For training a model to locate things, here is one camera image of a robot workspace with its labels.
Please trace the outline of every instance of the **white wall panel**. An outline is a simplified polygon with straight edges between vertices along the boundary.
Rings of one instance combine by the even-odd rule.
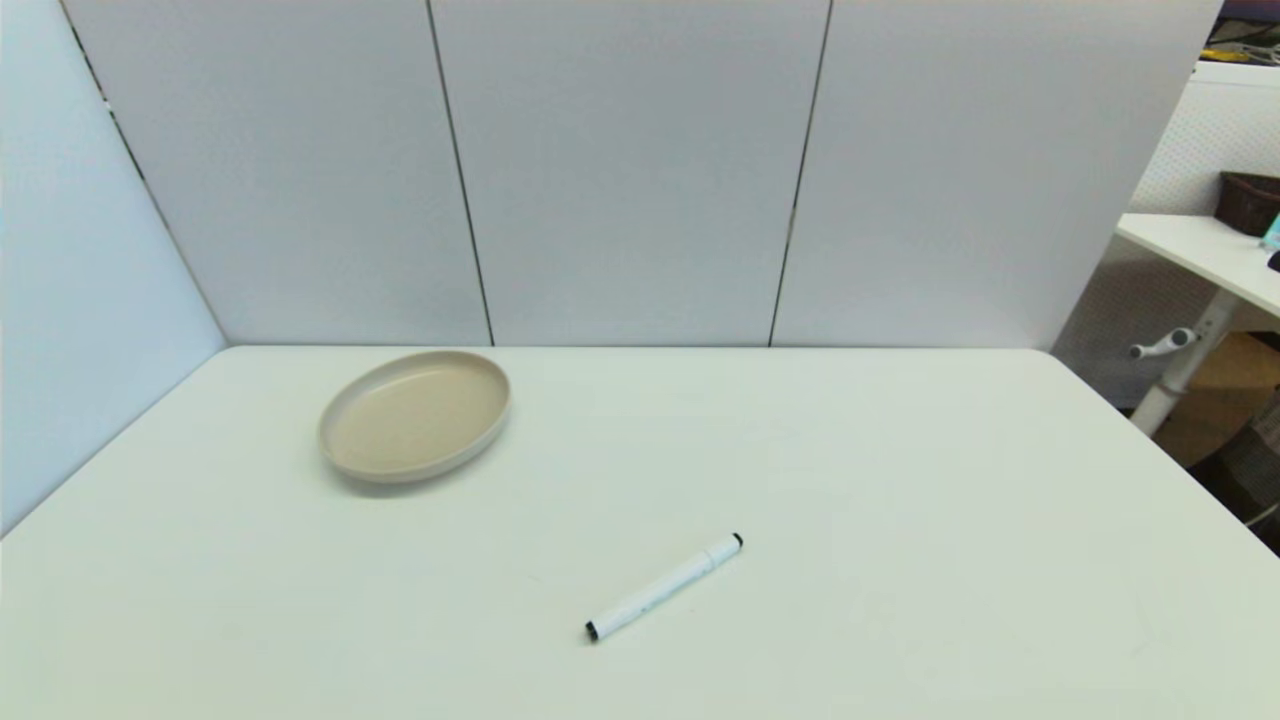
[[[1048,348],[1216,0],[837,0],[778,345]]]
[[[499,345],[764,345],[824,0],[435,0]]]
[[[485,343],[422,0],[67,0],[233,342]]]
[[[58,0],[5,0],[8,530],[223,347]]]

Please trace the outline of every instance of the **white marker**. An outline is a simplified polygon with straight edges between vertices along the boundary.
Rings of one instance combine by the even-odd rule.
[[[703,550],[662,579],[623,600],[617,607],[595,616],[586,624],[586,634],[591,635],[591,641],[608,637],[613,630],[657,607],[680,588],[719,568],[722,562],[737,555],[741,547],[742,536],[733,533],[732,537]]]

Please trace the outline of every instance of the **plate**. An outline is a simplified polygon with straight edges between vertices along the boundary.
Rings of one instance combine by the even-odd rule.
[[[502,368],[470,352],[401,357],[342,389],[320,416],[320,452],[371,483],[447,473],[493,442],[511,407]]]

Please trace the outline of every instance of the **basket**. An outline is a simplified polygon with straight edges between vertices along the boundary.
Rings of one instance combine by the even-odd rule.
[[[1222,173],[1213,217],[1233,228],[1262,237],[1280,213],[1280,178]]]

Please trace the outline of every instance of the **white pegboard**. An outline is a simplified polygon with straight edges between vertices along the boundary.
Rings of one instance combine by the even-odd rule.
[[[1219,172],[1280,176],[1280,69],[1201,63],[1129,204],[1130,213],[1210,215]],[[1169,357],[1126,348],[1190,324],[1212,296],[1197,275],[1115,238],[1053,355],[1117,406],[1134,406]]]
[[[1211,215],[1220,170],[1280,174],[1280,87],[1188,83],[1129,211]]]

